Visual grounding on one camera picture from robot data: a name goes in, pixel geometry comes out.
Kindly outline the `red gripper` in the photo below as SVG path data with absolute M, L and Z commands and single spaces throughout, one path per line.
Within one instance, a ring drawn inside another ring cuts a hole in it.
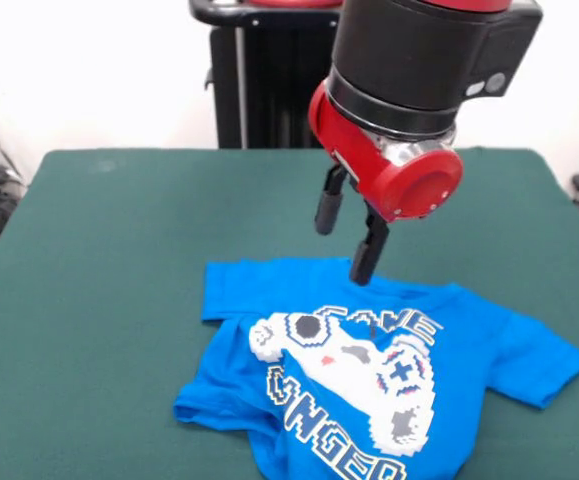
M 452 134 L 408 142 L 360 128 L 334 107 L 325 82 L 312 96 L 308 118 L 315 137 L 338 163 L 327 172 L 314 217 L 315 230 L 323 236 L 332 233 L 348 173 L 367 209 L 367 234 L 358 245 L 349 278 L 366 286 L 390 233 L 387 222 L 433 213 L 457 189 L 463 162 L 451 146 Z

